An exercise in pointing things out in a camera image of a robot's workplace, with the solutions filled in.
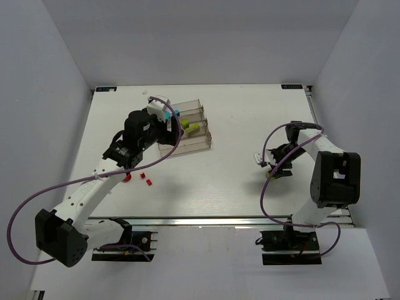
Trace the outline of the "green 2x2 lego brick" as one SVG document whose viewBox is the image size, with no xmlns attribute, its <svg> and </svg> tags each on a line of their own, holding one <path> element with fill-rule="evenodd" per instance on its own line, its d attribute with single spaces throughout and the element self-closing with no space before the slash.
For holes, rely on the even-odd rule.
<svg viewBox="0 0 400 300">
<path fill-rule="evenodd" d="M 188 120 L 183 120 L 181 124 L 183 129 L 187 129 L 190 126 L 190 122 Z"/>
</svg>

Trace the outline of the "green 2x4 lego brick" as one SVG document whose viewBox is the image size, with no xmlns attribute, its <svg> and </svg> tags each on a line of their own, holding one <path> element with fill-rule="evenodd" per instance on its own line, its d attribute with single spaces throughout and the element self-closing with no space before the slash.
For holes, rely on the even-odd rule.
<svg viewBox="0 0 400 300">
<path fill-rule="evenodd" d="M 192 136 L 193 134 L 197 133 L 200 130 L 199 124 L 192 124 L 186 129 L 186 134 L 188 136 Z"/>
</svg>

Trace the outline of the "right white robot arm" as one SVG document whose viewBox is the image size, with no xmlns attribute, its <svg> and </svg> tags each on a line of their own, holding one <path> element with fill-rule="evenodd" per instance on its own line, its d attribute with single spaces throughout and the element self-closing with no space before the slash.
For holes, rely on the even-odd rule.
<svg viewBox="0 0 400 300">
<path fill-rule="evenodd" d="M 310 233 L 331 213 L 358 202 L 361 157 L 335 146 L 318 124 L 292 121 L 278 128 L 285 129 L 287 143 L 272 149 L 263 146 L 259 165 L 270 168 L 270 180 L 290 176 L 292 162 L 302 154 L 313 159 L 310 197 L 286 224 L 295 231 Z"/>
</svg>

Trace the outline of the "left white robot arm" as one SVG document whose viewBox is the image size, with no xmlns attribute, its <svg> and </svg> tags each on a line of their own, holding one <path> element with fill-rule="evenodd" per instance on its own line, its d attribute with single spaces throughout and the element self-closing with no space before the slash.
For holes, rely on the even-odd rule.
<svg viewBox="0 0 400 300">
<path fill-rule="evenodd" d="M 75 266 L 87 251 L 98 248 L 130 248 L 132 226 L 118 217 L 88 225 L 91 213 L 123 182 L 154 143 L 175 146 L 183 130 L 176 116 L 160 121 L 146 109 L 130 112 L 124 129 L 117 132 L 102 155 L 92 179 L 51 211 L 35 217 L 37 247 L 66 267 Z"/>
</svg>

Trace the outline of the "clear tiered acrylic container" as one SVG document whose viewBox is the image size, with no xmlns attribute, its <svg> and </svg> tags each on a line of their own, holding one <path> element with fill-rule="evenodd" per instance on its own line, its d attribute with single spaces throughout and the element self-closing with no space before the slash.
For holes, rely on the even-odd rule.
<svg viewBox="0 0 400 300">
<path fill-rule="evenodd" d="M 212 137 L 200 100 L 169 105 L 175 110 L 182 128 L 181 140 L 171 156 L 209 149 Z"/>
</svg>

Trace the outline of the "left blue table label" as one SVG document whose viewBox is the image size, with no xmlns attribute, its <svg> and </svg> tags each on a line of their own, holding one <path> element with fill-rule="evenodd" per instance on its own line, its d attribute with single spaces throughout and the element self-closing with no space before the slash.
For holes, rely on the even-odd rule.
<svg viewBox="0 0 400 300">
<path fill-rule="evenodd" d="M 105 87 L 97 87 L 95 89 L 96 93 L 108 93 L 108 92 L 115 92 L 117 90 L 117 87 L 109 87 L 109 86 L 105 86 Z"/>
</svg>

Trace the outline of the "blue table label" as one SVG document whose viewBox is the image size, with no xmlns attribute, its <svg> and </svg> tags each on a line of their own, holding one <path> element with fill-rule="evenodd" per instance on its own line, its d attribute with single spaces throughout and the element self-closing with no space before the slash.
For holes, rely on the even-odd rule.
<svg viewBox="0 0 400 300">
<path fill-rule="evenodd" d="M 282 89 L 303 89 L 302 84 L 281 84 Z"/>
<path fill-rule="evenodd" d="M 95 89 L 96 93 L 108 93 L 108 92 L 115 92 L 117 90 L 117 87 L 109 87 L 109 86 L 105 86 L 105 87 L 97 87 Z"/>
</svg>

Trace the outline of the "right blue table label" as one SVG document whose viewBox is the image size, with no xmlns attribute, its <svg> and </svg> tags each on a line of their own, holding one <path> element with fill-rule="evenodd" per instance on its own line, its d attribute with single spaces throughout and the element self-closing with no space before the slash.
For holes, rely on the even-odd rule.
<svg viewBox="0 0 400 300">
<path fill-rule="evenodd" d="M 302 84 L 281 84 L 282 89 L 303 89 Z"/>
</svg>

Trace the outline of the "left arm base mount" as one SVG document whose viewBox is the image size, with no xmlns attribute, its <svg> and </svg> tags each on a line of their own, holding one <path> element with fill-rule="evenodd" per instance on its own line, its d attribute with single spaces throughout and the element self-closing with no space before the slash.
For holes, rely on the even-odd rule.
<svg viewBox="0 0 400 300">
<path fill-rule="evenodd" d="M 136 228 L 118 217 L 86 224 L 82 234 L 92 261 L 150 262 L 157 248 L 158 231 L 152 227 Z"/>
</svg>

